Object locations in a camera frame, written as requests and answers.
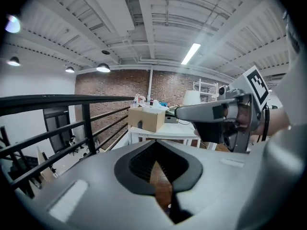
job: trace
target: black metal railing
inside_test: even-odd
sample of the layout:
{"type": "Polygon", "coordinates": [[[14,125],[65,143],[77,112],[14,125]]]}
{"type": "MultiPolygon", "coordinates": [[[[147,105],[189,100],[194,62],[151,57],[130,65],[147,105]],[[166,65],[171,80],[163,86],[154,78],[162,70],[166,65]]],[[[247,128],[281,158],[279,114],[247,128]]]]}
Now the black metal railing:
{"type": "MultiPolygon", "coordinates": [[[[6,156],[8,155],[10,155],[11,158],[14,158],[14,153],[17,151],[21,151],[22,149],[26,147],[36,144],[42,140],[48,139],[54,135],[60,134],[64,131],[84,125],[85,138],[82,141],[59,151],[58,153],[52,155],[49,159],[47,159],[42,164],[25,172],[23,175],[21,175],[20,177],[18,177],[17,179],[11,182],[12,188],[16,189],[19,186],[21,186],[23,183],[27,182],[32,177],[39,175],[41,171],[43,171],[50,165],[54,164],[56,161],[60,160],[68,153],[74,151],[76,148],[80,147],[84,143],[86,143],[89,148],[89,153],[85,156],[86,158],[96,154],[96,151],[98,149],[100,149],[103,145],[105,145],[108,141],[110,141],[119,131],[121,131],[124,127],[126,127],[128,123],[126,122],[125,124],[123,124],[112,135],[110,135],[105,140],[103,140],[97,147],[95,147],[94,145],[93,138],[98,136],[102,132],[108,130],[109,128],[119,123],[120,121],[124,120],[125,118],[128,117],[128,115],[125,115],[119,118],[114,123],[109,124],[94,133],[92,132],[91,122],[98,120],[100,118],[124,111],[124,110],[127,110],[130,107],[127,106],[125,108],[121,108],[115,111],[111,111],[108,113],[90,117],[90,104],[91,103],[102,103],[102,102],[132,101],[133,99],[134,97],[100,96],[100,95],[24,95],[24,96],[12,96],[12,97],[0,98],[0,116],[21,113],[21,112],[26,112],[26,111],[33,111],[33,110],[44,109],[44,108],[51,108],[51,107],[79,105],[79,104],[82,105],[82,114],[83,114],[82,121],[78,121],[78,122],[75,122],[75,123],[72,123],[66,126],[62,126],[55,130],[45,132],[38,136],[29,138],[24,141],[17,142],[13,145],[0,149],[0,159],[6,158],[6,156]]],[[[119,139],[117,139],[106,150],[111,150],[118,141],[119,139]]]]}

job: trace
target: brick wall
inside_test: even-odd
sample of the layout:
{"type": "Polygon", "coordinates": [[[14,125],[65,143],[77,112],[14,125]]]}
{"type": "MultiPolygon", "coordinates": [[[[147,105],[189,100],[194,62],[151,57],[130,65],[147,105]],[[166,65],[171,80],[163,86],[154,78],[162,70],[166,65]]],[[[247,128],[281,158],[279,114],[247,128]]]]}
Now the brick wall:
{"type": "MultiPolygon", "coordinates": [[[[134,96],[139,93],[147,97],[149,71],[146,70],[115,70],[108,74],[101,72],[93,72],[78,75],[76,78],[75,94],[99,94],[99,95],[118,95],[118,96],[134,96]]],[[[182,73],[153,71],[153,82],[151,96],[159,101],[169,102],[170,105],[182,104],[186,90],[193,89],[193,81],[198,81],[200,77],[182,73]]],[[[215,83],[211,79],[202,78],[201,80],[208,83],[215,83]]],[[[91,116],[117,110],[128,106],[130,102],[114,102],[114,103],[95,103],[90,105],[91,116]]],[[[76,106],[76,120],[82,119],[81,106],[76,106]]],[[[92,122],[93,132],[102,127],[113,123],[118,118],[128,114],[128,111],[113,114],[109,117],[99,119],[92,122]]],[[[98,136],[99,142],[113,134],[127,119],[114,125],[109,130],[98,136]]],[[[103,148],[107,148],[122,132],[111,139],[103,148]]]]}

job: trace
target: person's arm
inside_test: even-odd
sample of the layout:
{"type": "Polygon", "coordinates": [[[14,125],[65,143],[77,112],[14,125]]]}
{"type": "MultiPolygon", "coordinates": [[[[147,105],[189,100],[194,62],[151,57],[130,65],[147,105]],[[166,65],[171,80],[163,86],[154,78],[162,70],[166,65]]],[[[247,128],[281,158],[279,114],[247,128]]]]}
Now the person's arm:
{"type": "MultiPolygon", "coordinates": [[[[249,106],[239,105],[237,119],[238,122],[243,126],[248,124],[249,106]]],[[[264,122],[265,122],[264,115],[262,115],[259,127],[253,132],[251,132],[251,135],[262,136],[264,129],[264,122]]],[[[270,109],[270,122],[267,134],[268,136],[274,135],[277,131],[287,128],[289,125],[290,122],[283,107],[279,109],[270,109]]]]}

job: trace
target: white shelving unit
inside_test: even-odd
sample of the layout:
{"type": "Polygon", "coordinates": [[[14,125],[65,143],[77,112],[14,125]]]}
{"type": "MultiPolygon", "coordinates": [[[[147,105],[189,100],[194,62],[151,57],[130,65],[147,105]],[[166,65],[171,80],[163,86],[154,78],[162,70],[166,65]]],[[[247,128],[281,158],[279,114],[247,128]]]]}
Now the white shelving unit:
{"type": "Polygon", "coordinates": [[[193,90],[199,91],[201,95],[207,95],[207,96],[211,96],[212,98],[215,98],[215,100],[217,100],[217,96],[218,96],[218,84],[217,83],[207,83],[207,82],[202,82],[201,79],[199,81],[194,81],[193,82],[193,90]],[[207,92],[202,92],[201,88],[202,87],[206,87],[208,89],[210,88],[215,88],[215,93],[207,93],[207,92]]]}

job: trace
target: window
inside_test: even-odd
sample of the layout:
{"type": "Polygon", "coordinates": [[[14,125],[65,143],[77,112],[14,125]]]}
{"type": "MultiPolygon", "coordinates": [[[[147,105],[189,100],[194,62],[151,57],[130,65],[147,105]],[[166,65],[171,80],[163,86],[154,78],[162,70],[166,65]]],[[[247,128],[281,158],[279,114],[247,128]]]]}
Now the window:
{"type": "MultiPolygon", "coordinates": [[[[43,112],[47,131],[52,131],[70,124],[68,106],[46,108],[43,112]]],[[[68,130],[49,138],[54,152],[56,153],[68,147],[68,142],[71,137],[72,132],[68,130]]]]}

